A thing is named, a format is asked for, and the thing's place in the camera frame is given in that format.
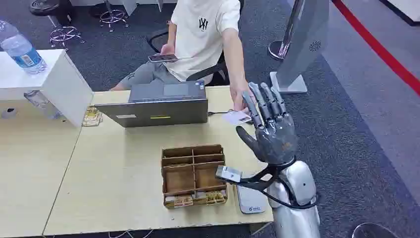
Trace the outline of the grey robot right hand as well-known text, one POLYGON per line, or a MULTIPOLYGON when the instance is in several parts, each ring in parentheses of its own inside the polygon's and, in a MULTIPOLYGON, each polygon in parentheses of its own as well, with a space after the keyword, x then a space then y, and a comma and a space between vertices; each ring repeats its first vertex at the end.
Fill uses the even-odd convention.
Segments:
POLYGON ((286 110, 280 92, 266 83, 250 82, 250 93, 242 97, 248 106, 255 136, 238 125, 236 132, 261 162, 283 165, 292 161, 297 149, 297 136, 293 117, 286 110))

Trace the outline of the person's left hand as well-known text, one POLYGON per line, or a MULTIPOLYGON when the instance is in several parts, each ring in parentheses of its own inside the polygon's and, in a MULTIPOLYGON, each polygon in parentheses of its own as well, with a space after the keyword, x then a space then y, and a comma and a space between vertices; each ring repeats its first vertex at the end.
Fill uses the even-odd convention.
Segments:
POLYGON ((242 97, 243 92, 247 92, 250 98, 254 100, 254 95, 251 92, 246 80, 230 82, 230 95, 233 101, 233 110, 235 111, 245 112, 248 109, 247 103, 242 97))

